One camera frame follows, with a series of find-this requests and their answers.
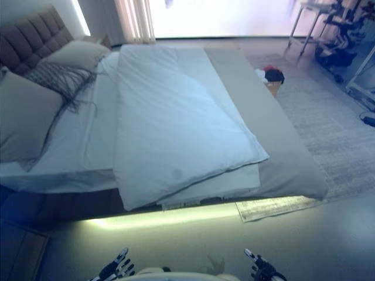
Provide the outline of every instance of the curtain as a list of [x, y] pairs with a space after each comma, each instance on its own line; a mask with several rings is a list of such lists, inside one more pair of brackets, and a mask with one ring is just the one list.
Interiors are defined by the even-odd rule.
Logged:
[[149, 0], [115, 0], [127, 43], [154, 43]]

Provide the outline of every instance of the gray rug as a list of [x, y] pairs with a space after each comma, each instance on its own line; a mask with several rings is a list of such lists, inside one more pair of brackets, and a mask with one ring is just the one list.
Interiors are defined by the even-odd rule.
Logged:
[[288, 197], [237, 203], [243, 221], [314, 207], [375, 188], [375, 129], [280, 55], [248, 60], [254, 68], [271, 64], [282, 70], [285, 82], [276, 99], [323, 171], [329, 192], [323, 202]]

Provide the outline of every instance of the gray pillow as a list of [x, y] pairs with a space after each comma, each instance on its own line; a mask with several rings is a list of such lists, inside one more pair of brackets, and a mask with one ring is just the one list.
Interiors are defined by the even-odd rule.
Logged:
[[41, 63], [48, 61], [96, 72], [99, 61], [109, 53], [111, 50], [100, 44], [74, 40], [43, 59]]
[[74, 100], [78, 91], [95, 80], [96, 75], [82, 68], [62, 66], [44, 61], [28, 72], [26, 79], [43, 87], [58, 92], [64, 101], [64, 107], [71, 106], [78, 111], [78, 103]]
[[58, 93], [2, 68], [0, 162], [37, 159], [62, 104]]

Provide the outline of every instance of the upholstered headboard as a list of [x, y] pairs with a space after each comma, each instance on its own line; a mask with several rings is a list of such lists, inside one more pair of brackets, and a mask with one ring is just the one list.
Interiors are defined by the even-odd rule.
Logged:
[[73, 40], [52, 5], [0, 28], [0, 63], [23, 75]]

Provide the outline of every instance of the floor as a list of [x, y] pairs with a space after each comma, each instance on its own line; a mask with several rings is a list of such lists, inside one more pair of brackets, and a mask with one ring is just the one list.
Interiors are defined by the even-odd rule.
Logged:
[[[285, 39], [162, 41], [175, 47], [237, 49], [246, 56], [284, 54]], [[285, 57], [297, 64], [299, 49]], [[312, 59], [309, 47], [297, 66], [354, 112], [364, 107], [345, 94]], [[243, 224], [234, 203], [128, 215], [58, 225], [51, 233], [38, 280], [87, 280], [124, 247], [137, 271], [173, 271], [250, 277], [244, 248], [262, 254], [288, 280], [373, 280], [375, 191], [316, 208]]]

